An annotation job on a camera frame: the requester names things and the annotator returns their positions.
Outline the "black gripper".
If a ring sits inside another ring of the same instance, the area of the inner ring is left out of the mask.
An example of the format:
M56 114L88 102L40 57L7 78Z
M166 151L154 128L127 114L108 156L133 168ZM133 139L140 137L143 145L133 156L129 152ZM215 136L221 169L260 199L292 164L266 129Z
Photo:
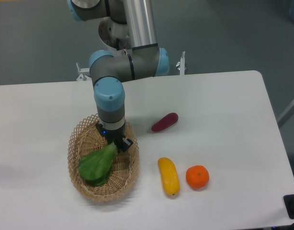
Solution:
M108 143L114 142L117 147L117 152L127 151L133 144L133 141L125 137L125 123L118 129L109 130L100 122L95 124L99 134L104 137Z

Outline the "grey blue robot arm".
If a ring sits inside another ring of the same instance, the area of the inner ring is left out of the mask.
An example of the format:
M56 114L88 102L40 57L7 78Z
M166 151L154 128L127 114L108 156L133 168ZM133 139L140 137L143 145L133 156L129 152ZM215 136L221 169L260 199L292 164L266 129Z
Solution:
M166 49L158 46L152 4L148 0L70 0L77 21L101 19L99 36L107 50L89 58L99 121L96 128L119 152L133 142L125 136L123 83L166 75L170 69Z

